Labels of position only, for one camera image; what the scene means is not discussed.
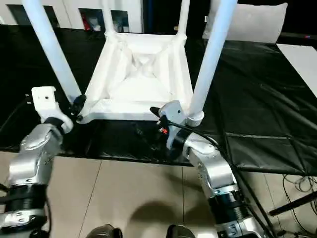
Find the beige floor tile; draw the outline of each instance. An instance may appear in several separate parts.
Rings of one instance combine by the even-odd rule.
[[[256,194],[258,200],[260,201],[260,204],[264,208],[266,212],[271,211],[275,208],[274,202],[270,193],[270,189],[267,185],[266,178],[263,173],[242,173],[243,176],[246,178],[248,183],[250,184],[251,188],[253,189],[254,193]],[[260,213],[259,208],[257,207],[255,201],[252,199],[252,197],[249,195],[245,187],[243,187],[243,190],[245,191],[246,196],[251,202],[252,207],[254,208],[257,215],[261,218],[261,220],[266,224],[265,219],[263,218],[262,214]],[[270,217],[270,220],[276,229],[276,231],[281,230],[280,222],[279,222],[279,216],[276,217]]]
[[[196,236],[216,236],[214,219],[202,191],[198,172],[193,167],[183,167],[184,176],[184,223]]]
[[[103,161],[80,237],[112,224],[125,238],[162,238],[182,222],[181,167]]]
[[[260,203],[265,211],[274,208],[272,198],[265,180],[261,173],[243,173],[250,186],[257,195]],[[183,168],[184,175],[184,218],[185,225],[189,227],[194,234],[211,233],[215,234],[214,221],[209,210],[206,198],[201,189],[200,181],[198,179],[198,172],[195,168]],[[255,211],[260,215],[258,208],[250,198],[251,204]],[[271,218],[271,221],[276,227],[280,229],[277,218]]]
[[[48,197],[52,238],[78,238],[101,161],[56,157]]]
[[[282,205],[288,203],[287,199],[286,199],[285,192],[283,190],[283,183],[282,183],[283,176],[282,175],[265,174],[265,177],[267,179],[267,182],[268,182],[275,206],[279,207],[279,206],[282,206]],[[299,176],[288,176],[287,178],[291,181],[295,181],[300,177]],[[286,191],[289,194],[292,201],[308,194],[308,193],[302,193],[302,192],[297,191],[295,189],[294,185],[287,182],[287,181],[285,182],[285,188],[286,188]],[[295,213],[296,213],[298,220],[302,224],[302,226],[306,230],[315,233],[315,230],[317,227],[317,217],[313,213],[310,205],[306,204],[304,206],[296,208]],[[299,226],[295,223],[293,216],[292,216],[292,213],[290,211],[285,212],[283,214],[280,214],[279,218],[280,218],[281,225],[282,225],[283,229],[285,229],[287,231],[291,231],[291,232],[297,232],[297,231],[301,230],[299,228]]]
[[[9,165],[12,158],[17,154],[0,151],[0,183],[5,183],[9,175]]]

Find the cable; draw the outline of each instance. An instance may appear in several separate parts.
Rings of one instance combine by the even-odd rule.
[[[49,234],[49,237],[50,237],[51,236],[51,232],[52,232],[52,228],[53,228],[53,220],[52,220],[51,205],[50,205],[50,201],[49,201],[49,198],[48,198],[47,195],[46,195],[46,206],[47,206],[47,209],[48,209],[49,226],[50,226],[48,234]]]
[[[0,191],[8,192],[9,189],[4,184],[0,183]]]
[[[286,180],[286,177],[287,177],[287,175],[283,175],[283,181],[282,181],[282,183],[283,183],[283,189],[284,189],[284,192],[285,192],[285,195],[286,195],[286,198],[287,198],[288,202],[291,202],[291,199],[290,199],[290,197],[289,197],[289,195],[288,195],[288,193],[287,193],[287,191],[286,191],[286,188],[285,188],[285,180]],[[314,236],[315,234],[313,234],[313,233],[307,231],[307,230],[302,226],[302,224],[299,222],[299,220],[298,220],[298,218],[297,218],[297,216],[296,216],[296,213],[295,213],[295,210],[294,210],[294,209],[292,209],[292,213],[293,213],[294,221],[300,226],[300,228],[301,228],[303,231],[305,231],[307,234],[309,234],[309,235],[311,235],[311,236]]]
[[[247,204],[247,208],[251,212],[252,216],[256,219],[256,221],[259,223],[259,225],[262,227],[262,229],[265,231],[268,237],[273,238],[274,236],[270,233],[270,230],[265,226],[265,224],[262,222],[262,220],[259,218],[259,216],[256,214],[254,209]]]
[[[171,121],[168,121],[168,124],[169,124],[169,125],[173,125],[173,126],[178,127],[178,128],[181,128],[181,129],[184,129],[184,130],[187,130],[187,131],[190,131],[190,132],[193,132],[193,133],[196,133],[197,135],[200,135],[201,137],[203,137],[204,139],[206,139],[208,142],[210,142],[214,147],[216,147],[216,148],[219,150],[219,152],[222,154],[222,156],[225,158],[225,160],[230,164],[233,174],[234,174],[236,177],[237,177],[237,175],[238,175],[238,177],[241,179],[241,181],[243,182],[243,184],[246,186],[248,192],[250,193],[250,195],[251,195],[252,198],[254,199],[254,201],[255,201],[257,207],[259,208],[259,210],[260,210],[262,216],[264,217],[264,219],[265,219],[267,225],[269,226],[269,228],[270,228],[270,230],[271,230],[271,232],[272,232],[272,234],[271,234],[271,233],[268,233],[267,235],[268,235],[268,236],[272,236],[273,238],[277,238],[277,234],[276,234],[276,232],[275,232],[275,230],[274,230],[274,226],[273,226],[271,220],[268,218],[268,216],[267,216],[267,214],[266,214],[264,208],[262,207],[260,201],[258,200],[257,196],[256,196],[255,193],[253,192],[253,190],[252,190],[252,188],[250,187],[249,183],[248,183],[248,182],[245,180],[245,178],[242,176],[242,174],[240,173],[240,171],[239,171],[238,169],[236,169],[236,167],[234,166],[233,163],[230,163],[230,161],[229,161],[229,159],[228,159],[228,156],[227,156],[227,154],[225,153],[225,151],[222,150],[222,149],[220,148],[220,146],[219,146],[213,139],[211,139],[210,137],[206,136],[206,135],[205,135],[204,133],[202,133],[202,132],[199,132],[199,131],[197,131],[197,130],[194,130],[194,129],[189,128],[189,127],[184,126],[184,125],[179,125],[179,124],[174,123],[174,122],[171,122]],[[259,223],[259,224],[260,224],[260,226],[262,227],[263,230],[268,231],[268,229],[266,228],[266,226],[265,226],[262,222]]]
[[[314,183],[317,184],[317,181],[314,177],[303,176],[294,182],[294,181],[287,179],[287,175],[284,175],[284,176],[285,176],[285,180],[288,181],[289,183],[294,184],[294,187],[299,192],[303,192],[303,193],[314,192]],[[304,190],[304,189],[302,189],[302,185],[306,181],[309,182],[309,188]],[[316,199],[314,201],[311,201],[310,205],[311,205],[312,211],[315,213],[315,215],[317,215],[317,201],[316,201]]]
[[[26,97],[22,102],[20,102],[15,109],[10,113],[10,115],[7,117],[7,119],[4,121],[2,126],[0,126],[0,133],[5,128],[7,123],[11,120],[12,116],[22,107],[24,104],[29,100],[29,97]]]

